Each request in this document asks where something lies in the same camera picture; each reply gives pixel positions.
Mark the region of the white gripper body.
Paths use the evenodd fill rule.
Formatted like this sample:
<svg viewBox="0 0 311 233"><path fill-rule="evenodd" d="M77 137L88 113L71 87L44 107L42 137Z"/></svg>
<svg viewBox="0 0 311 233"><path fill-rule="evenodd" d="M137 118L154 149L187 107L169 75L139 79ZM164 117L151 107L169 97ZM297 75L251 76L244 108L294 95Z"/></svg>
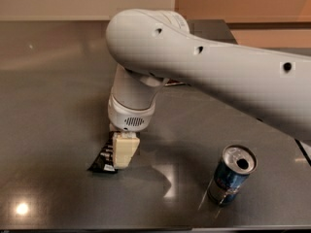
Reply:
<svg viewBox="0 0 311 233"><path fill-rule="evenodd" d="M110 123L121 131L140 132L149 126L155 109L155 102L145 110L129 109L111 95L108 101L108 118Z"/></svg>

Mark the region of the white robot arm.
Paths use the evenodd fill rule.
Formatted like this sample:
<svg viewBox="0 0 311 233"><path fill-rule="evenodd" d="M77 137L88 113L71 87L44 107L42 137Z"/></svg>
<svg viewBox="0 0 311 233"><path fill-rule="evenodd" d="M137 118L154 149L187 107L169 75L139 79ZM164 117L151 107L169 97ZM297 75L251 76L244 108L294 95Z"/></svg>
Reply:
<svg viewBox="0 0 311 233"><path fill-rule="evenodd" d="M168 80L187 83L298 139L311 141L311 58L205 40L171 11L125 10L106 29L118 63L112 125L145 129Z"/></svg>

